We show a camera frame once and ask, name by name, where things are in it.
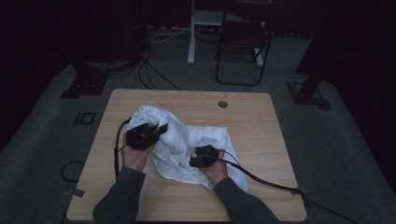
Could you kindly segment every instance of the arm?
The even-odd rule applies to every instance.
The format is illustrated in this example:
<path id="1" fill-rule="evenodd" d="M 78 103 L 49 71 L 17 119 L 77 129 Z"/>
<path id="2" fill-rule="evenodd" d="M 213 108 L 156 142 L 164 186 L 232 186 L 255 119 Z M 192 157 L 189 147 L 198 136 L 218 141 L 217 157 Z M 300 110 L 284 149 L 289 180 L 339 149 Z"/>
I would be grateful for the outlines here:
<path id="1" fill-rule="evenodd" d="M 135 223 L 139 211 L 140 190 L 146 177 L 142 171 L 154 146 L 155 144 L 144 151 L 127 146 L 121 151 L 123 166 L 116 183 L 93 208 L 92 214 L 96 223 Z"/>
<path id="2" fill-rule="evenodd" d="M 220 150 L 219 158 L 223 157 L 224 151 Z M 233 224 L 279 222 L 260 199 L 241 190 L 228 177 L 227 164 L 224 161 L 216 161 L 211 167 L 200 170 L 215 185 L 214 191 L 224 203 Z"/>

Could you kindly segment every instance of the grey carpet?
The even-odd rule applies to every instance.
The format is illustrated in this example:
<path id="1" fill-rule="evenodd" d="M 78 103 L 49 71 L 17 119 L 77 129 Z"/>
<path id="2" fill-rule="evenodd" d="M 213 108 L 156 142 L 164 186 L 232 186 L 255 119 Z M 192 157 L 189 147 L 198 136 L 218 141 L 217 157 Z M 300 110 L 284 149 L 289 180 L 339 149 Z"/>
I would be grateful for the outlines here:
<path id="1" fill-rule="evenodd" d="M 263 81 L 256 87 L 218 84 L 214 76 L 216 46 L 203 41 L 197 42 L 194 65 L 187 64 L 188 38 L 153 44 L 148 61 L 183 91 L 269 93 L 297 181 L 308 190 L 307 196 L 359 223 L 395 223 L 395 195 L 337 89 L 325 82 L 319 86 L 333 110 L 295 105 L 290 97 L 286 82 L 306 79 L 294 72 L 308 43 L 309 40 L 299 37 L 275 38 Z M 258 68 L 242 65 L 233 70 L 227 66 L 223 69 L 228 74 L 259 73 Z M 145 67 L 141 73 L 149 83 Z M 1 224 L 61 223 L 71 200 L 66 192 L 76 186 L 61 178 L 61 168 L 70 161 L 86 160 L 113 90 L 145 89 L 136 81 L 136 74 L 137 69 L 112 73 L 102 95 L 82 95 L 75 100 L 60 99 L 75 76 L 71 66 L 52 80 L 29 118 L 0 154 Z M 148 69 L 148 74 L 158 89 L 174 89 L 152 69 Z M 78 113 L 95 113 L 93 123 L 75 124 Z M 81 169 L 77 164 L 71 165 L 66 173 L 78 178 Z M 66 219 L 63 223 L 86 222 Z M 349 222 L 313 206 L 307 209 L 303 223 Z"/>

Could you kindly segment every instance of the dark background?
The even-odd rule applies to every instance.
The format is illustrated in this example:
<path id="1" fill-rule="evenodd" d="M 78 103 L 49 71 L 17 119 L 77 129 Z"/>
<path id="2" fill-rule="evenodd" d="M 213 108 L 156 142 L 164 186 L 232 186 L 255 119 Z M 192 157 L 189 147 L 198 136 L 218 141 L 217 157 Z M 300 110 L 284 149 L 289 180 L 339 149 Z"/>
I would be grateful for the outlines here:
<path id="1" fill-rule="evenodd" d="M 396 6 L 392 1 L 277 0 L 285 9 L 279 35 L 314 38 L 296 73 L 335 85 L 396 189 Z M 148 24 L 190 25 L 190 1 L 151 0 Z M 197 0 L 199 9 L 225 1 Z M 139 54 L 139 1 L 0 2 L 1 145 L 18 130 L 52 78 L 76 58 L 112 63 Z"/>

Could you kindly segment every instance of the white towel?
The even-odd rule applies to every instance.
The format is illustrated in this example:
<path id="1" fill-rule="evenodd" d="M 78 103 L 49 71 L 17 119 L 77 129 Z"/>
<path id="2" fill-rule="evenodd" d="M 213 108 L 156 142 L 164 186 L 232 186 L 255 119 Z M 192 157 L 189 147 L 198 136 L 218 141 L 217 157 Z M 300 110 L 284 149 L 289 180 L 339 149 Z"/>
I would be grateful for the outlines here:
<path id="1" fill-rule="evenodd" d="M 203 137 L 214 139 L 215 143 L 210 144 L 212 147 L 225 149 L 235 157 L 234 159 L 226 153 L 224 160 L 237 163 L 235 160 L 238 159 L 226 127 L 186 125 L 171 112 L 153 105 L 141 105 L 136 112 L 147 120 L 155 120 L 160 127 L 168 124 L 167 132 L 161 135 L 160 141 L 152 151 L 154 164 L 162 177 L 183 183 L 202 184 L 213 190 L 214 186 L 206 176 L 189 164 L 191 156 L 194 156 L 194 146 Z M 230 164 L 227 164 L 227 168 L 229 177 L 236 185 L 248 191 L 246 176 Z"/>

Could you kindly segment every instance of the hand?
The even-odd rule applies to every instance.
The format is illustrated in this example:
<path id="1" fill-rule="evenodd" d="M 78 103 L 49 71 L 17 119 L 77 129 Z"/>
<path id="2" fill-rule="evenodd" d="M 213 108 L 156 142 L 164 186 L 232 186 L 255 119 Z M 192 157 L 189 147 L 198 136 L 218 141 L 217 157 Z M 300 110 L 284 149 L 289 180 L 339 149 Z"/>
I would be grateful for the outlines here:
<path id="1" fill-rule="evenodd" d="M 125 145 L 126 141 L 126 133 L 123 136 L 123 144 Z M 122 155 L 122 165 L 128 168 L 134 169 L 136 171 L 142 172 L 146 166 L 146 161 L 149 157 L 149 153 L 154 149 L 155 144 L 152 144 L 144 151 L 139 151 L 131 148 L 130 146 L 126 146 L 121 150 Z"/>
<path id="2" fill-rule="evenodd" d="M 219 151 L 219 158 L 223 159 L 224 157 L 224 150 L 218 149 Z M 227 163 L 225 161 L 215 161 L 210 167 L 206 168 L 199 168 L 199 170 L 204 173 L 207 179 L 213 185 L 217 185 L 221 180 L 228 177 L 227 171 Z"/>

